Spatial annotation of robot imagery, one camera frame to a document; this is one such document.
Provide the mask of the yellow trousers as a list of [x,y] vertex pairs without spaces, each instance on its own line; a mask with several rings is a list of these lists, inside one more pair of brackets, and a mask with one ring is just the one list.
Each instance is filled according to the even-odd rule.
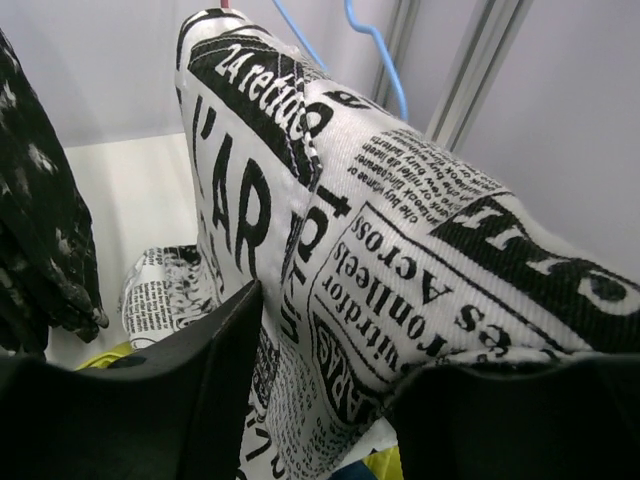
[[130,355],[132,352],[133,348],[129,342],[120,343],[112,349],[100,353],[83,362],[76,368],[76,371],[89,368],[106,369],[116,361]]

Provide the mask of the blue hanger with navy trousers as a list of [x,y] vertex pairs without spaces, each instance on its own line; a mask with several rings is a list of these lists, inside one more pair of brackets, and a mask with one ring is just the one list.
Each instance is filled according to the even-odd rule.
[[294,42],[321,69],[334,70],[374,105],[409,119],[402,63],[417,1],[293,1],[273,3]]

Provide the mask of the newsprint patterned trousers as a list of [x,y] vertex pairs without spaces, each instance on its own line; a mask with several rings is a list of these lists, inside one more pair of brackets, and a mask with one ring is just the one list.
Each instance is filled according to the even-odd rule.
[[390,446],[376,421],[420,367],[638,351],[635,281],[242,13],[187,18],[175,67],[198,236],[146,250],[120,312],[141,349],[262,284],[242,478]]

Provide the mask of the navy blue denim trousers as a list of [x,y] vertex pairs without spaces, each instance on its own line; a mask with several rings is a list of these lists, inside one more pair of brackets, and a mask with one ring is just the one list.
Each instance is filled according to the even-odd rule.
[[354,462],[333,473],[330,480],[377,480],[374,473],[362,461]]

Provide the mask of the black white patterned trousers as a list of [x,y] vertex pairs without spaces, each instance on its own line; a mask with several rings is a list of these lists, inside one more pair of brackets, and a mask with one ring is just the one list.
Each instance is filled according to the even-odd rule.
[[1,346],[44,357],[49,332],[93,341],[104,311],[88,206],[43,105],[1,40]]

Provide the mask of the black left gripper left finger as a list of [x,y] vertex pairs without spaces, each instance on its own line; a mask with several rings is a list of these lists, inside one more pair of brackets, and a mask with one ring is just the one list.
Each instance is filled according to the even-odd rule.
[[105,369],[1,361],[5,479],[232,479],[263,298],[258,282]]

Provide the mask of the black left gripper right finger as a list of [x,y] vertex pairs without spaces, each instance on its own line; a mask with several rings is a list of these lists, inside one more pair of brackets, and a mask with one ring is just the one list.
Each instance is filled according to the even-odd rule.
[[427,370],[392,425],[407,479],[636,479],[639,357]]

